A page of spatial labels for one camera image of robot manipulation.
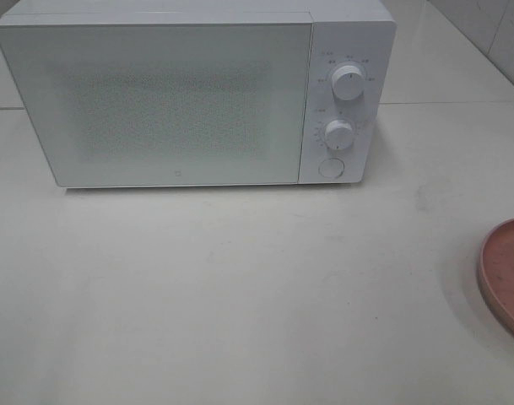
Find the round white door release button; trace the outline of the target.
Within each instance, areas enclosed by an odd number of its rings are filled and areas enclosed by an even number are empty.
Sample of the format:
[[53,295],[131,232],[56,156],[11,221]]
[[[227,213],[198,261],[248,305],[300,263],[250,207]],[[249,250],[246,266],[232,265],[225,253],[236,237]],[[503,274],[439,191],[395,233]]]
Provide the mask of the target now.
[[327,179],[338,179],[344,173],[344,162],[341,159],[330,158],[320,163],[319,174]]

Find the white microwave door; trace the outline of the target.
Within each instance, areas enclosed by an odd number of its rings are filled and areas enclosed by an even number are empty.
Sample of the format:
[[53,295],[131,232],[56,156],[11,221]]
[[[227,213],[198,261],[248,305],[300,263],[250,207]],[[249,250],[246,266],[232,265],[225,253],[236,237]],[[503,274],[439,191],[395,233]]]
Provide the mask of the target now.
[[66,188],[293,183],[311,26],[0,27]]

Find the pink round plate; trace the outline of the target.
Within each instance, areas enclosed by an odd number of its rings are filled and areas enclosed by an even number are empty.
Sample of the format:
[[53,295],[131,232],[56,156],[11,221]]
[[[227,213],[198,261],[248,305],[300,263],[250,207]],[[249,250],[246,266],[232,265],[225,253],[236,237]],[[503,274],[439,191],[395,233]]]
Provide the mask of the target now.
[[485,236],[477,277],[485,304],[514,336],[514,219],[497,225]]

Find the lower white timer knob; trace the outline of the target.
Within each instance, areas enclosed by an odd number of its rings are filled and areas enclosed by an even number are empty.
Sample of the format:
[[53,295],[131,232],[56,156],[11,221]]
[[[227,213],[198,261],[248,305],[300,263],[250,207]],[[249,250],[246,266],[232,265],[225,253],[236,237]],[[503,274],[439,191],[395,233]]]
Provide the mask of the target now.
[[354,142],[354,128],[344,120],[329,122],[323,132],[323,142],[332,151],[345,150]]

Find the upper white power knob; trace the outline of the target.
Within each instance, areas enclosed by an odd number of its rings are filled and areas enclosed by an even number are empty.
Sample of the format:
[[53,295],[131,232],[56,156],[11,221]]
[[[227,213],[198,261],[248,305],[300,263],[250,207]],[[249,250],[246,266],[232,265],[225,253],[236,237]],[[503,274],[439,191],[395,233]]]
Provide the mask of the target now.
[[358,98],[365,89],[365,70],[355,62],[345,62],[333,69],[330,75],[333,95],[341,101]]

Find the white microwave oven body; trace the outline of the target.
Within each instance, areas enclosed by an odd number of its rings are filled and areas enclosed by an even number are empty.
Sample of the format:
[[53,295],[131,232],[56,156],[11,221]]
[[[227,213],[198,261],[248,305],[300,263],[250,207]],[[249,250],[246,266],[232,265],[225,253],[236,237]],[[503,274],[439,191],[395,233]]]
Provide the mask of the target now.
[[[311,26],[298,178],[293,183],[206,186],[359,182],[397,29],[378,1],[21,1],[0,18],[0,27],[255,24]],[[336,99],[331,87],[331,72],[345,62],[358,63],[366,75],[364,92],[351,101]],[[354,128],[354,142],[345,150],[332,151],[323,142],[325,126],[335,120]],[[319,174],[320,163],[330,158],[344,162],[338,179]]]

